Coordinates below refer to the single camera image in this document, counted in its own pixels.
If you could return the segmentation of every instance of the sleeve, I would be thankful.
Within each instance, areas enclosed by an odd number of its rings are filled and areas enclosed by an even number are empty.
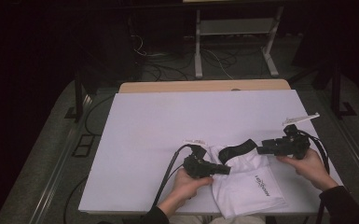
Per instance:
[[[359,223],[359,204],[343,186],[324,191],[320,198],[330,214],[330,223]]]
[[[141,219],[141,224],[169,224],[167,216],[158,208],[153,207],[144,217]]]

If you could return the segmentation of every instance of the metal stand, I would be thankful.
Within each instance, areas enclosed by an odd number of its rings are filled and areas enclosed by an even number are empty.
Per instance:
[[[281,21],[281,16],[283,13],[283,7],[279,7],[277,14],[274,18],[274,24],[269,32],[269,42],[267,42],[267,46],[262,49],[264,61],[266,61],[267,67],[269,68],[269,73],[272,77],[277,77],[279,75],[277,68],[275,67],[275,63],[271,58],[269,52],[271,51],[272,43],[274,42],[275,35],[278,30],[279,23]]]
[[[245,20],[223,20],[223,21],[201,21],[200,10],[197,10],[196,22],[196,53],[194,64],[196,78],[202,78],[202,64],[200,56],[200,36],[201,35],[244,35],[244,34],[268,34],[269,41],[262,48],[264,60],[269,68],[272,77],[279,75],[274,61],[269,54],[272,43],[278,30],[278,26],[283,13],[283,7],[278,7],[274,18],[267,19],[245,19]]]

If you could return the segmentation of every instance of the dark background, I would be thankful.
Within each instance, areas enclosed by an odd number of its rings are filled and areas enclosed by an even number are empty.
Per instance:
[[[142,35],[146,48],[176,51],[183,35],[194,35],[194,10],[62,10],[130,3],[65,4],[0,1],[0,208],[51,108],[76,73],[89,93],[134,81],[142,59],[132,51],[136,40],[131,33]],[[218,16],[233,13],[241,15],[239,10],[221,10]],[[296,65],[306,68],[333,55],[359,87],[359,1],[287,6],[278,33],[305,34]]]

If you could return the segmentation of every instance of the white table surface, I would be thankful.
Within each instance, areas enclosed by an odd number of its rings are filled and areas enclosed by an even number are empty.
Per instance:
[[[235,146],[284,136],[287,118],[308,115],[296,91],[119,93],[104,127],[78,209],[91,214],[144,214],[157,194],[173,153],[185,139]],[[297,127],[317,136],[310,121]],[[173,168],[191,153],[182,150]],[[269,156],[288,206],[266,215],[315,214],[319,193],[289,165]],[[331,175],[342,184],[330,163]],[[169,192],[173,178],[160,199]],[[178,214],[219,214],[211,187],[199,189]]]

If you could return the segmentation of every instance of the table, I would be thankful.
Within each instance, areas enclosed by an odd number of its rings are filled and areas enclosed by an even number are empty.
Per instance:
[[[249,104],[238,104],[239,100]],[[220,106],[211,109],[216,102]],[[259,116],[263,111],[269,112]],[[256,140],[261,133],[264,139],[282,137],[285,116],[300,117],[304,113],[296,92],[281,79],[125,83],[112,104],[79,210],[90,214],[144,214],[150,209],[174,151],[183,145],[181,140],[194,136],[213,146],[236,145],[247,139],[244,136]],[[255,127],[255,123],[259,129],[244,128]],[[317,136],[310,121],[297,127]],[[181,153],[177,162],[186,156]],[[289,206],[262,215],[316,214],[319,190],[272,156],[269,163]],[[341,184],[333,164],[330,167],[331,175]],[[161,199],[172,183],[170,180]],[[211,188],[200,189],[178,214],[219,214]]]

